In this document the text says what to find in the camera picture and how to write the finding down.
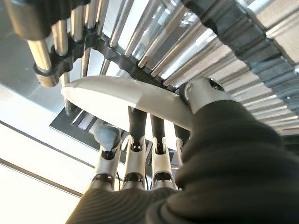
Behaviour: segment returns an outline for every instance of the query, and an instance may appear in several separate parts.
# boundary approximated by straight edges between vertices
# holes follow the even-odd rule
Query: metal rod
[[[127,17],[130,13],[133,2],[134,0],[122,0],[121,2],[121,7],[117,14],[116,23],[114,25],[111,39],[109,41],[109,45],[113,48],[118,44],[118,40],[127,21]]]
[[[101,36],[103,32],[105,17],[107,14],[107,9],[109,5],[109,0],[100,0],[99,7],[98,7],[98,13],[97,13],[97,19],[96,21],[99,22],[99,28],[98,28],[98,36]]]
[[[170,36],[174,29],[180,24],[186,11],[187,9],[185,8],[185,6],[182,3],[179,3],[175,10],[175,13],[171,15],[170,19],[166,22],[163,30],[156,36],[154,41],[150,44],[148,49],[143,54],[138,63],[138,66],[140,68],[143,68],[145,66],[150,57],[154,56],[154,54],[159,50],[161,45],[166,41],[166,39]]]
[[[59,56],[65,56],[69,49],[66,20],[59,20],[57,23],[55,23],[52,26],[52,34],[55,52]]]
[[[85,26],[88,29],[93,29],[95,27],[97,12],[99,8],[100,0],[91,0],[89,4],[86,5],[85,11]]]
[[[71,11],[71,37],[79,42],[83,38],[83,6],[78,6]]]
[[[281,121],[297,119],[297,118],[298,118],[297,115],[290,112],[290,113],[284,114],[284,115],[278,115],[278,116],[275,116],[275,117],[260,119],[259,121],[267,123],[267,124],[271,124],[271,123],[275,123],[275,122],[281,122]]]
[[[236,72],[229,74],[228,76],[218,79],[217,82],[223,86],[226,86],[226,85],[232,84],[232,83],[246,77],[249,72],[250,72],[250,70],[246,66]]]
[[[157,0],[150,0],[146,5],[143,14],[133,32],[133,35],[129,41],[127,49],[125,51],[125,56],[129,57],[134,49],[136,48],[137,44],[139,43],[145,29],[150,25],[152,21],[152,17],[155,14],[160,2]]]
[[[202,72],[200,72],[195,79],[197,78],[203,78],[203,77],[209,77],[215,72],[219,71],[220,69],[223,69],[224,67],[228,66],[232,62],[236,61],[235,54],[230,51],[225,56],[220,58],[218,61],[204,69]]]
[[[179,57],[183,52],[190,47],[190,45],[196,41],[196,39],[206,31],[206,27],[202,23],[197,22],[192,26],[187,33],[175,44],[171,51],[162,59],[161,62],[156,65],[151,75],[156,77],[160,72],[166,68],[173,59]]]
[[[263,82],[260,79],[256,79],[252,82],[246,83],[245,85],[239,86],[235,89],[229,90],[229,94],[231,95],[239,95],[247,90],[256,88],[263,85]]]
[[[273,117],[277,117],[280,115],[285,115],[285,114],[289,114],[291,111],[285,106],[285,107],[281,107],[279,110],[268,110],[267,113],[260,113],[260,114],[253,114],[253,116],[255,116],[256,119],[261,120],[261,119],[268,119],[268,118],[273,118]]]
[[[274,26],[272,26],[267,32],[266,35],[268,38],[274,38],[287,30],[295,27],[299,22],[299,10],[298,8],[288,14],[285,18],[280,20]]]
[[[9,168],[9,169],[17,171],[20,174],[23,174],[23,175],[25,175],[27,177],[30,177],[30,178],[32,178],[32,179],[34,179],[36,181],[39,181],[41,183],[47,184],[48,186],[54,187],[54,188],[56,188],[58,190],[61,190],[61,191],[65,192],[65,193],[68,193],[68,194],[73,195],[73,196],[78,197],[78,198],[82,197],[82,194],[79,193],[79,192],[77,192],[77,191],[75,191],[75,190],[72,190],[72,189],[70,189],[68,187],[65,187],[65,186],[59,184],[59,183],[53,182],[51,180],[48,180],[48,179],[46,179],[46,178],[44,178],[44,177],[42,177],[40,175],[32,173],[32,172],[30,172],[30,171],[28,171],[26,169],[23,169],[23,168],[21,168],[19,166],[16,166],[16,165],[14,165],[14,164],[6,161],[6,160],[3,160],[1,158],[0,158],[0,164],[3,165],[3,166],[5,166],[5,167],[7,167],[7,168]]]
[[[250,106],[252,104],[260,103],[268,99],[276,98],[276,95],[273,92],[263,93],[261,95],[251,97],[245,100],[240,101],[243,106]]]
[[[195,65],[197,65],[202,59],[204,59],[207,55],[211,54],[217,48],[221,46],[221,42],[218,38],[214,38],[208,45],[206,45],[197,55],[191,58],[188,62],[186,62],[180,69],[174,72],[170,77],[168,77],[163,85],[169,86],[174,82],[178,81],[182,76],[192,69]]]
[[[48,72],[52,68],[48,46],[45,40],[27,41],[39,70]]]
[[[66,20],[59,20],[52,26],[54,48],[58,55],[65,56],[68,52],[67,23]],[[70,73],[65,72],[60,77],[61,87],[64,88],[70,83]],[[65,113],[71,114],[71,102],[64,98]]]
[[[93,29],[95,27],[98,6],[99,6],[99,0],[91,0],[90,3],[86,5],[85,26],[87,29]],[[83,53],[82,65],[81,65],[81,78],[87,76],[90,52],[91,49],[87,48]]]
[[[284,102],[278,102],[277,104],[261,106],[253,110],[249,110],[252,115],[258,115],[262,113],[267,113],[275,110],[280,110],[282,108],[287,108]]]
[[[91,49],[87,48],[83,53],[82,65],[81,65],[81,78],[87,76],[90,51]]]
[[[102,67],[101,67],[101,71],[100,71],[100,75],[105,75],[107,73],[110,62],[111,61],[104,58],[104,61],[103,61]]]

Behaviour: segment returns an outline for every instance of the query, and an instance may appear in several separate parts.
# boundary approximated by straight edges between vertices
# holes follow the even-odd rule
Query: black stripe
[[[63,186],[63,185],[61,185],[59,183],[50,181],[50,180],[48,180],[48,179],[46,179],[46,178],[44,178],[42,176],[39,176],[39,175],[37,175],[35,173],[32,173],[32,172],[30,172],[30,171],[28,171],[26,169],[23,169],[23,168],[21,168],[19,166],[16,166],[16,165],[14,165],[14,164],[6,161],[6,160],[3,160],[1,158],[0,158],[0,164],[2,164],[3,166],[5,166],[7,168],[10,168],[10,169],[12,169],[14,171],[17,171],[17,172],[19,172],[21,174],[24,174],[24,175],[26,175],[26,176],[28,176],[28,177],[30,177],[32,179],[35,179],[35,180],[37,180],[39,182],[42,182],[42,183],[45,183],[45,184],[47,184],[47,185],[49,185],[51,187],[54,187],[54,188],[56,188],[58,190],[64,191],[64,192],[66,192],[68,194],[74,195],[74,196],[79,197],[79,198],[82,197],[82,194],[79,193],[79,192],[77,192],[77,191],[75,191],[75,190],[67,188],[67,187],[65,187],[65,186]]]
[[[32,139],[32,140],[34,140],[34,141],[36,141],[36,142],[38,142],[38,143],[40,143],[40,144],[42,144],[42,145],[48,147],[48,148],[50,148],[50,149],[53,149],[53,150],[55,150],[55,151],[57,151],[57,152],[59,152],[59,153],[61,153],[61,154],[63,154],[63,155],[66,155],[66,156],[68,156],[68,157],[70,157],[70,158],[72,158],[72,159],[78,161],[78,162],[81,162],[81,163],[83,163],[83,164],[85,164],[85,165],[87,165],[87,166],[89,166],[89,167],[91,167],[91,168],[94,168],[94,166],[91,165],[91,164],[89,164],[88,162],[85,162],[85,161],[83,161],[83,160],[81,160],[81,159],[79,159],[79,158],[77,158],[77,157],[75,157],[75,156],[72,156],[72,155],[70,155],[70,154],[68,154],[68,153],[66,153],[66,152],[64,152],[64,151],[61,151],[61,150],[59,150],[59,149],[57,149],[57,148],[55,148],[55,147],[53,147],[53,146],[51,146],[51,145],[49,145],[49,144],[43,142],[43,141],[40,141],[39,139],[37,139],[37,138],[35,138],[35,137],[33,137],[33,136],[31,136],[31,135],[29,135],[29,134],[27,134],[27,133],[21,131],[21,130],[15,128],[15,127],[10,126],[9,124],[4,123],[4,122],[1,121],[1,120],[0,120],[0,124],[2,124],[2,125],[4,125],[4,126],[10,128],[10,129],[12,129],[12,130],[14,130],[14,131],[16,131],[16,132],[18,132],[18,133],[20,133],[20,134],[26,136],[27,138],[30,138],[30,139]]]

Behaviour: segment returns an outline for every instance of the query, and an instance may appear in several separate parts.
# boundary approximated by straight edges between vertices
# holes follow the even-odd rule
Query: white plastic part
[[[61,93],[81,109],[126,131],[128,106],[191,129],[192,113],[177,94],[137,80],[84,77],[66,85]],[[147,122],[146,127],[151,128],[151,123]]]

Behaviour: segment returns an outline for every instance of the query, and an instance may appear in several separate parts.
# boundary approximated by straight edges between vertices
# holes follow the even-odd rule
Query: black sleeve
[[[239,103],[216,101],[193,119],[176,184],[147,223],[299,223],[299,160]]]

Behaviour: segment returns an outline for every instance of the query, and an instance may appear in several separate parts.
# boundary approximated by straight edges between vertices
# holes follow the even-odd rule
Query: ribbed black cover
[[[176,191],[169,188],[145,191],[127,189],[109,192],[88,190],[67,224],[143,224],[147,208]]]

